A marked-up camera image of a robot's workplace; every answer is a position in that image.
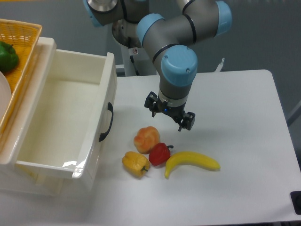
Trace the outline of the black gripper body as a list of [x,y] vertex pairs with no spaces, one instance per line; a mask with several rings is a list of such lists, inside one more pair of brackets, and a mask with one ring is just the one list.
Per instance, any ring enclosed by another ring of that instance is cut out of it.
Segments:
[[171,117],[174,121],[182,121],[184,118],[184,107],[186,103],[182,103],[181,105],[173,106],[174,102],[168,102],[166,100],[161,101],[157,100],[157,112],[163,113],[169,117]]

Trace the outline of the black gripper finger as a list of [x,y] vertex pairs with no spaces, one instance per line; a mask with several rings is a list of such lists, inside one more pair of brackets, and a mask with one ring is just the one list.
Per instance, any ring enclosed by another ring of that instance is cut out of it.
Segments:
[[158,112],[158,96],[154,92],[150,92],[145,99],[144,107],[151,111],[152,117],[155,117]]
[[182,129],[190,131],[194,125],[195,117],[195,113],[192,112],[181,114],[176,120],[176,123],[179,125],[178,131],[181,132]]

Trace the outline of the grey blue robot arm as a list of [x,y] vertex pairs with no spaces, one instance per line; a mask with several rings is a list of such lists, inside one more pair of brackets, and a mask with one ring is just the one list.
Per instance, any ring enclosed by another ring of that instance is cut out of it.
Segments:
[[179,0],[181,15],[166,20],[151,13],[147,0],[86,0],[95,26],[119,24],[123,46],[144,49],[160,76],[159,92],[151,92],[144,106],[153,115],[171,117],[180,129],[190,130],[195,114],[185,112],[198,58],[190,45],[226,33],[232,13],[222,0]]

